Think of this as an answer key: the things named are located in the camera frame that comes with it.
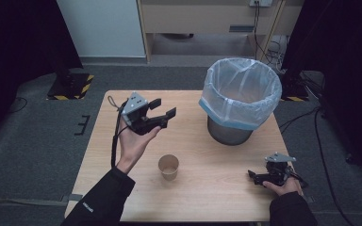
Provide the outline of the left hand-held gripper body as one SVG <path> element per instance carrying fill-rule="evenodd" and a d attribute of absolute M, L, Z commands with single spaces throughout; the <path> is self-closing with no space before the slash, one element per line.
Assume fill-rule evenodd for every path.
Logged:
<path fill-rule="evenodd" d="M 149 118 L 147 116 L 149 101 L 139 95 L 136 91 L 125 102 L 121 115 L 127 126 L 138 135 L 145 135 L 157 126 L 166 128 L 168 119 L 165 115 Z"/>

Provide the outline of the black stand base yellow stripes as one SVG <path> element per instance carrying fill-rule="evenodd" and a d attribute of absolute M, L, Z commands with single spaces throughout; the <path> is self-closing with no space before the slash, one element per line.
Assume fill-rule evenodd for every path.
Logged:
<path fill-rule="evenodd" d="M 67 81 L 57 78 L 47 93 L 48 100 L 80 100 L 91 86 L 93 75 L 73 73 Z"/>
<path fill-rule="evenodd" d="M 308 100 L 305 82 L 299 75 L 286 72 L 281 77 L 283 101 L 304 102 Z"/>

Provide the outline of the grey metal trash bin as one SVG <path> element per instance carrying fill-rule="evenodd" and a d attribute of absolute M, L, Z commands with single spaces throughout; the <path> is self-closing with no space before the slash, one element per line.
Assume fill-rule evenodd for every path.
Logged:
<path fill-rule="evenodd" d="M 207 130 L 216 141 L 228 146 L 236 146 L 244 143 L 253 133 L 252 130 L 241 130 L 221 126 L 214 122 L 210 117 L 207 118 Z"/>

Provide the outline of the brown paper cup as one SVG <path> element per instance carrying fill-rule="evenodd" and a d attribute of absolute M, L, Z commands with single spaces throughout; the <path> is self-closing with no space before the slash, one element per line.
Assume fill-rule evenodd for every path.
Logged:
<path fill-rule="evenodd" d="M 158 161 L 158 169 L 166 181 L 173 181 L 178 172 L 179 160 L 173 154 L 165 154 Z"/>

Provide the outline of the white power strip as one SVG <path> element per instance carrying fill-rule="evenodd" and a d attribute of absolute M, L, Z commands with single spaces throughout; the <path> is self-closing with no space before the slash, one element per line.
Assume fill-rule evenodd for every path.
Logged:
<path fill-rule="evenodd" d="M 250 7 L 269 8 L 272 6 L 272 0 L 250 0 Z"/>

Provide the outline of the person's left hand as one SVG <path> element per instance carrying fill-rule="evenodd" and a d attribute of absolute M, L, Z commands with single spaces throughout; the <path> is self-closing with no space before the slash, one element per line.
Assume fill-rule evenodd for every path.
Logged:
<path fill-rule="evenodd" d="M 120 121 L 120 129 L 121 156 L 116 167 L 121 172 L 128 174 L 140 160 L 149 142 L 156 137 L 161 128 L 157 126 L 149 133 L 141 136 L 129 129 L 124 121 Z"/>

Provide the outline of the black curtain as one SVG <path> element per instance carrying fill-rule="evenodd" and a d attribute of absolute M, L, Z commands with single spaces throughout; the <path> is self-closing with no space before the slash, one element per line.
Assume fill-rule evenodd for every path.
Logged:
<path fill-rule="evenodd" d="M 80 66 L 58 0 L 0 0 L 0 122 L 23 83 Z"/>
<path fill-rule="evenodd" d="M 304 0 L 283 67 L 324 75 L 321 103 L 362 164 L 362 0 Z"/>

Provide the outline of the person's right hand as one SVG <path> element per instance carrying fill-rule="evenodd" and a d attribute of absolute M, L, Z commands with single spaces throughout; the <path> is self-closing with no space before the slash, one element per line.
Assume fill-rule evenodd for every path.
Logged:
<path fill-rule="evenodd" d="M 274 191 L 278 196 L 291 192 L 297 192 L 299 195 L 303 195 L 299 181 L 292 177 L 288 178 L 282 186 L 277 186 L 268 181 L 264 181 L 263 186 Z"/>

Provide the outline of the translucent plastic bin bag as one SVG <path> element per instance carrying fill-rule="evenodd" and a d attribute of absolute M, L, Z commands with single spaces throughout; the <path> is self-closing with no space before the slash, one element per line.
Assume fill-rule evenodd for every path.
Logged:
<path fill-rule="evenodd" d="M 255 130 L 264 123 L 282 95 L 277 73 L 249 58 L 224 58 L 206 73 L 200 107 L 220 126 Z"/>

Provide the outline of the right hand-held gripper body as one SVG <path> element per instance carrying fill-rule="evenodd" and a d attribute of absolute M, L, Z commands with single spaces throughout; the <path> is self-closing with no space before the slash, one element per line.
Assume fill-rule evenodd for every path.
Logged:
<path fill-rule="evenodd" d="M 274 153 L 265 158 L 267 174 L 258 174 L 259 178 L 282 186 L 289 175 L 293 172 L 289 162 L 295 162 L 296 158 L 281 153 Z"/>

